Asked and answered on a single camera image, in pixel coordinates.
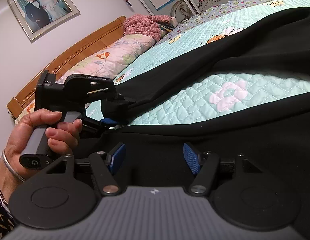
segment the wrist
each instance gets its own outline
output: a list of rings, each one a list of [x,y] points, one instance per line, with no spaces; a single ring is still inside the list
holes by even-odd
[[[2,159],[0,159],[0,191],[7,202],[9,201],[10,195],[20,184],[22,182],[10,173]]]

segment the gray ribbed surface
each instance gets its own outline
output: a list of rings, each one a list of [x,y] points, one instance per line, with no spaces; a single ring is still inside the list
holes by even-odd
[[[5,240],[303,240],[291,227],[253,232],[221,219],[205,198],[181,187],[128,187],[105,197],[85,220],[68,228],[36,230],[19,226]]]

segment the black suit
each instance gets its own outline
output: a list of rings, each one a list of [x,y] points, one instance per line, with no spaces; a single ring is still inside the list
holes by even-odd
[[[37,8],[35,5],[33,5],[32,2],[29,2],[28,5],[25,6],[25,10],[28,18],[31,21],[36,22],[36,20],[39,20],[37,24],[40,28],[43,28],[50,23],[50,18],[40,3],[39,8]]]

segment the blue tab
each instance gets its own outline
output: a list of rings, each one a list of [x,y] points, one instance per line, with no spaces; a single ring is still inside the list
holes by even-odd
[[[186,160],[187,165],[191,169],[192,173],[194,175],[198,174],[200,171],[198,157],[187,143],[184,143],[183,154],[184,154],[184,159]]]
[[[119,125],[118,122],[116,122],[110,118],[101,119],[101,123],[107,124],[109,127],[114,127],[116,125]]]
[[[111,164],[108,166],[109,171],[111,174],[116,174],[119,170],[120,166],[122,165],[126,155],[126,146],[123,143],[113,154]]]

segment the wall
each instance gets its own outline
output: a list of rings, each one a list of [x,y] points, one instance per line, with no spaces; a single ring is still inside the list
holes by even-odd
[[[0,154],[14,127],[6,105],[41,69],[85,36],[124,15],[149,14],[139,0],[72,0],[81,12],[30,43],[6,0],[0,0]]]

